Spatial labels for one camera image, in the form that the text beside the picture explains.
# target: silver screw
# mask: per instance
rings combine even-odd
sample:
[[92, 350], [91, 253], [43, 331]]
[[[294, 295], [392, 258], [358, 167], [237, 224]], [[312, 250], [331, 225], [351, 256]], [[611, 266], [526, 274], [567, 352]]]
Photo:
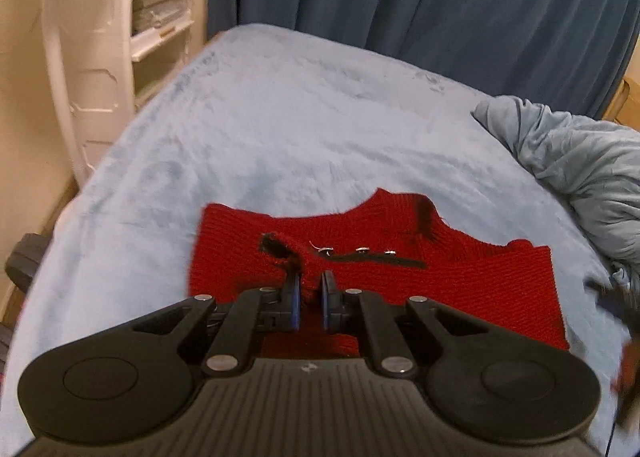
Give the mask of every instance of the silver screw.
[[389, 356], [382, 360], [382, 368], [392, 374], [404, 374], [414, 367], [409, 358], [402, 356]]
[[212, 371], [225, 372], [232, 371], [238, 366], [238, 360], [228, 354], [218, 354], [207, 360], [207, 366]]

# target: white shelving unit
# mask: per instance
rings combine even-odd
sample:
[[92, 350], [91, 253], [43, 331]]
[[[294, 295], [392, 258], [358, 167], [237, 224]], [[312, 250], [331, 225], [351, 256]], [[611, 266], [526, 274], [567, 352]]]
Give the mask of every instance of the white shelving unit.
[[42, 0], [52, 95], [81, 186], [189, 58], [192, 0], [176, 20], [135, 36], [132, 1]]

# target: light blue bed sheet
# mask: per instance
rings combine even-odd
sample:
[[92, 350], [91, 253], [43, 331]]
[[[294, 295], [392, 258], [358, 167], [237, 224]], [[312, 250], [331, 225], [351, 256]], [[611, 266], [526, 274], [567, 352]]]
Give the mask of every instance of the light blue bed sheet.
[[[487, 98], [398, 60], [263, 25], [208, 46], [149, 104], [76, 202], [34, 282], [8, 361], [0, 456], [31, 439], [16, 385], [42, 352], [181, 300], [203, 206], [278, 216], [341, 212], [377, 187], [428, 195], [453, 228], [551, 247], [572, 345], [604, 397], [604, 449], [622, 327], [585, 275], [607, 269], [568, 207], [471, 116]], [[616, 439], [613, 457], [637, 441]]]

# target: ribbed gray panel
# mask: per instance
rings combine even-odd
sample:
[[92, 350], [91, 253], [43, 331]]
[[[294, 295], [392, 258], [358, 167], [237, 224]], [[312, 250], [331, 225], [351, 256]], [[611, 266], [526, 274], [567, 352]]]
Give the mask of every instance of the ribbed gray panel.
[[597, 457], [579, 439], [538, 448], [473, 439], [440, 420], [415, 385], [364, 360], [264, 360], [207, 381], [173, 424], [88, 448], [39, 439], [23, 457]]

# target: red sweater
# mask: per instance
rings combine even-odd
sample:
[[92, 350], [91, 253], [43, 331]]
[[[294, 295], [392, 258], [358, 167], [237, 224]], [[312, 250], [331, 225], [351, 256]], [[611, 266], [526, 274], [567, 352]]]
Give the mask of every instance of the red sweater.
[[[278, 259], [260, 248], [265, 234], [294, 255]], [[337, 262], [334, 255], [369, 247], [370, 253], [393, 250], [398, 257], [424, 262], [424, 268], [380, 262]], [[301, 333], [269, 335], [263, 354], [301, 358], [352, 355], [350, 337], [321, 334], [318, 307], [312, 303], [322, 271], [330, 269], [340, 289], [376, 291], [401, 304], [412, 295], [431, 299], [547, 344], [568, 349], [558, 304], [550, 250], [516, 240], [506, 246], [478, 241], [449, 228], [433, 203], [418, 194], [378, 189], [363, 204], [343, 214], [274, 218], [209, 204], [191, 263], [191, 294], [211, 294], [232, 301], [245, 289], [279, 287], [284, 269], [302, 270]]]

